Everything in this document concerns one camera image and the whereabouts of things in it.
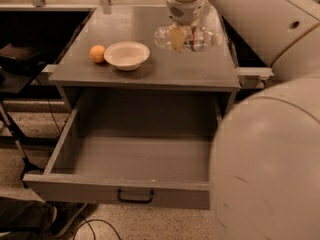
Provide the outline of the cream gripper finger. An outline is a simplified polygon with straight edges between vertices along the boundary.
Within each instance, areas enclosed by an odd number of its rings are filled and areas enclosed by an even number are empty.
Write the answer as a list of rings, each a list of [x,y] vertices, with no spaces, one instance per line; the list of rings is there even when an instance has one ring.
[[[169,40],[173,50],[181,52],[184,50],[184,43],[187,38],[188,28],[177,23],[169,27]]]

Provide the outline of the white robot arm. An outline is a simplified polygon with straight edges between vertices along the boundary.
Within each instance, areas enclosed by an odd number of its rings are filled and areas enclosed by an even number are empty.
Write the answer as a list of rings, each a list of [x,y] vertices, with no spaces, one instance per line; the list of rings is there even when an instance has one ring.
[[[195,0],[167,0],[196,19]],[[208,0],[279,84],[223,118],[210,157],[214,240],[320,240],[319,6]]]

